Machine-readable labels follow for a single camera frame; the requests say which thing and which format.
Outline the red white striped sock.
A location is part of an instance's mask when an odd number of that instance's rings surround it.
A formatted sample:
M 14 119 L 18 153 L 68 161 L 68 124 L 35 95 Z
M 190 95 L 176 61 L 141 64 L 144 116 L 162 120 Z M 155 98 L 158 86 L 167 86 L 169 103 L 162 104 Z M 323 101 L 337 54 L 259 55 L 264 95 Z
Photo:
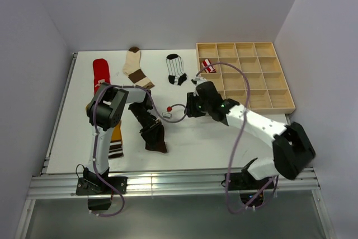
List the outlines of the red white striped sock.
M 216 73 L 216 69 L 212 66 L 212 62 L 208 58 L 201 62 L 201 66 L 205 73 Z

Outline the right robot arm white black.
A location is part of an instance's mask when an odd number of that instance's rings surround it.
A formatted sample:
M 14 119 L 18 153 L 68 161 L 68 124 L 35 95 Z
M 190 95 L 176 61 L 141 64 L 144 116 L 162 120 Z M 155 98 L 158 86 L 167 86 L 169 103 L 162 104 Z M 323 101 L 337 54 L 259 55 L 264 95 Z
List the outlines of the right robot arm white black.
M 232 99 L 223 99 L 211 81 L 194 79 L 194 92 L 187 94 L 189 118 L 211 116 L 226 126 L 236 127 L 268 145 L 272 158 L 254 158 L 244 167 L 243 185 L 255 188 L 262 179 L 281 175 L 295 180 L 315 158 L 315 150 L 297 122 L 284 124 L 255 113 Z

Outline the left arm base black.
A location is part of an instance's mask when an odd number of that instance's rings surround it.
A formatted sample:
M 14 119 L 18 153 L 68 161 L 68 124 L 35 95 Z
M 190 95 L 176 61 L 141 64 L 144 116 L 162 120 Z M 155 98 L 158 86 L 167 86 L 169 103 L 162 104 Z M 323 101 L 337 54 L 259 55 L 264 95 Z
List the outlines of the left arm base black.
M 110 208 L 113 195 L 126 193 L 128 178 L 125 176 L 109 176 L 107 170 L 101 177 L 107 182 L 101 181 L 97 175 L 90 172 L 83 165 L 77 165 L 76 175 L 78 177 L 76 196 L 88 196 L 87 205 L 89 210 L 101 213 Z

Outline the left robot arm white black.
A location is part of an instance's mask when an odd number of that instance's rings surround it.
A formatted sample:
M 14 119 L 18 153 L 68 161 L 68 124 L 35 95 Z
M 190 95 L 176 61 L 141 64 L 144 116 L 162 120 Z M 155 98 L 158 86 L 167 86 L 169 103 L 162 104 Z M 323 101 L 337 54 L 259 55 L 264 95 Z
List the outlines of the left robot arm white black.
M 86 108 L 89 123 L 94 130 L 91 157 L 83 171 L 84 179 L 89 181 L 89 188 L 96 194 L 106 192 L 109 187 L 111 137 L 126 104 L 129 104 L 129 110 L 142 126 L 139 133 L 145 141 L 145 149 L 167 153 L 164 126 L 150 113 L 154 109 L 151 90 L 135 86 L 119 89 L 106 82 L 100 84 Z

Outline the dark brown striped sock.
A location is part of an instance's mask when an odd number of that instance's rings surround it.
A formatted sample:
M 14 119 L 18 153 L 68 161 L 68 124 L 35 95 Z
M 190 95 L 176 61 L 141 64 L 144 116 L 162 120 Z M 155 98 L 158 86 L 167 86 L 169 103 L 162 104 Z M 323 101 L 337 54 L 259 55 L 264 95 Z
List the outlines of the dark brown striped sock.
M 167 153 L 167 147 L 164 141 L 164 126 L 162 124 L 146 130 L 142 134 L 142 137 L 145 141 L 146 150 L 163 154 Z

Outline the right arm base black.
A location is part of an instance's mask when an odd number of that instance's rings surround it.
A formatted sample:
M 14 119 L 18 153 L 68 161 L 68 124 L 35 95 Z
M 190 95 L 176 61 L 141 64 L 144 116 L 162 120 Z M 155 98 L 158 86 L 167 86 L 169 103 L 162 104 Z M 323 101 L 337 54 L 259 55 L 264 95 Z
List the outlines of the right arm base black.
M 249 173 L 248 168 L 257 158 L 252 159 L 248 164 L 244 166 L 241 172 L 234 172 L 230 174 L 229 179 L 229 191 L 236 191 L 236 190 L 256 190 L 258 191 L 261 189 L 266 183 L 269 181 L 269 177 L 266 177 L 262 180 L 254 179 Z M 277 189 L 279 177 L 276 176 L 275 180 L 272 181 L 267 188 L 272 189 L 272 193 L 267 200 L 265 200 L 265 196 L 263 191 L 259 193 L 258 197 L 256 197 L 253 202 L 249 205 L 250 208 L 254 209 L 257 207 L 263 206 L 269 199 L 273 198 Z

